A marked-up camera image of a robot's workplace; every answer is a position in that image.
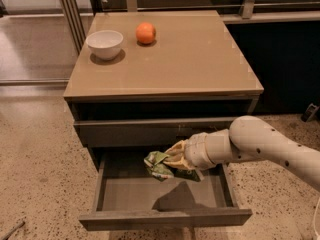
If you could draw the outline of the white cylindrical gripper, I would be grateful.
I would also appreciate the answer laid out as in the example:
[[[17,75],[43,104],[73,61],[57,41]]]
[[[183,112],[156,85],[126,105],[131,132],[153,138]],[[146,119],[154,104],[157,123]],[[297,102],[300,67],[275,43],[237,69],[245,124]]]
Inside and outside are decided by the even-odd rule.
[[[183,157],[188,160],[165,161],[164,164],[179,170],[208,170],[214,168],[216,164],[209,159],[206,149],[207,133],[192,135],[186,141],[180,140],[165,151],[170,157]]]

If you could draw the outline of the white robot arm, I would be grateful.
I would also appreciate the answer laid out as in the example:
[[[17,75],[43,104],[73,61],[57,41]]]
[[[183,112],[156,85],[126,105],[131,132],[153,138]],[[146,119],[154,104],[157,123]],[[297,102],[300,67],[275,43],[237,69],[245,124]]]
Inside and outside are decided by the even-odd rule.
[[[228,129],[194,134],[165,153],[169,155],[168,166],[185,170],[269,160],[320,191],[320,152],[292,141],[253,116],[236,118]]]

